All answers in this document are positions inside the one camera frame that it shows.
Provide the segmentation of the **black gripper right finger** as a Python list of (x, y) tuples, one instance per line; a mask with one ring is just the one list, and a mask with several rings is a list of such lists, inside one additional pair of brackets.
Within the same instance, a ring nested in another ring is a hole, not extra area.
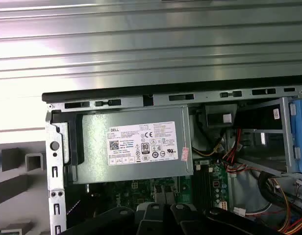
[(275, 229), (253, 222), (218, 207), (203, 213), (187, 204), (173, 204), (171, 211), (176, 224), (185, 235), (280, 235)]

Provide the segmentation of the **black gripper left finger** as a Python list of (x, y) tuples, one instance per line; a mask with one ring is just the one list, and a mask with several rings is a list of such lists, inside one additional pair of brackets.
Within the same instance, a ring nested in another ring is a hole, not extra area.
[(164, 235), (165, 218), (170, 211), (165, 204), (144, 203), (134, 211), (116, 207), (86, 220), (63, 232), (62, 235)]

